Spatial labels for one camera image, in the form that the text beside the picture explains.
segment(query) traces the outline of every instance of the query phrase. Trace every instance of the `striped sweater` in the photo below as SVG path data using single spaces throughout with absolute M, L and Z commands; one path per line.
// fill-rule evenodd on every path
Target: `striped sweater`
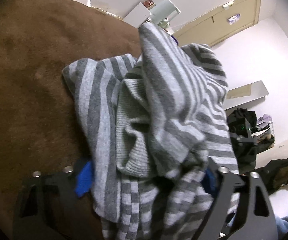
M 200 184 L 207 157 L 238 173 L 226 76 L 207 45 L 179 48 L 152 23 L 139 36 L 138 60 L 63 70 L 92 153 L 94 209 L 105 239 L 191 239 L 212 203 Z

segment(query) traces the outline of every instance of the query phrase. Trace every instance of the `pile of clothes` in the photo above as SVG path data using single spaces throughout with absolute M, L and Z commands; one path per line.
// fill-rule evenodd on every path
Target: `pile of clothes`
M 257 119 L 255 112 L 238 108 L 227 117 L 234 154 L 240 174 L 255 168 L 257 154 L 274 146 L 268 114 Z
M 288 158 L 271 160 L 264 167 L 253 171 L 260 175 L 269 194 L 276 192 L 284 185 L 288 185 Z
M 226 76 L 206 45 L 179 48 L 152 23 L 139 36 L 139 59 L 63 70 L 92 154 L 94 210 L 105 239 L 191 239 L 213 201 L 202 186 L 208 157 L 238 173 Z

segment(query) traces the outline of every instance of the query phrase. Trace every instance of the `ribbed fabric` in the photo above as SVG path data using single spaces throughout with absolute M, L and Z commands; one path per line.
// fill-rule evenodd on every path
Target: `ribbed fabric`
M 238 172 L 225 73 L 206 45 L 179 48 L 152 23 L 139 36 L 139 60 L 82 59 L 63 71 L 92 151 L 94 208 L 105 239 L 191 239 L 212 204 L 200 184 L 207 157 Z

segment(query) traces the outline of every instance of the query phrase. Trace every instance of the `metal bolt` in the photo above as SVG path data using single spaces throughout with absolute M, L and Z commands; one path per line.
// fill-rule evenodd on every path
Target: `metal bolt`
M 226 168 L 226 167 L 220 166 L 218 171 L 221 172 L 221 173 L 227 174 L 229 172 L 229 169 Z
M 33 172 L 33 177 L 34 178 L 40 177 L 41 175 L 42 175 L 42 173 L 40 171 L 34 171 Z
M 72 172 L 74 169 L 72 166 L 66 166 L 64 169 L 63 169 L 63 172 L 65 173 L 70 173 Z
M 258 179 L 260 177 L 260 175 L 257 172 L 251 172 L 250 175 L 254 179 Z

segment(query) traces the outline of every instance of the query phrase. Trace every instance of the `beige door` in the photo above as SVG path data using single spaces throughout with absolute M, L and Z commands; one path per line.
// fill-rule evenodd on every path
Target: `beige door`
M 226 10 L 219 6 L 178 30 L 174 36 L 179 45 L 204 43 L 213 46 L 258 23 L 261 0 L 232 1 L 234 3 Z M 239 20 L 230 25 L 228 19 L 237 14 L 240 14 Z

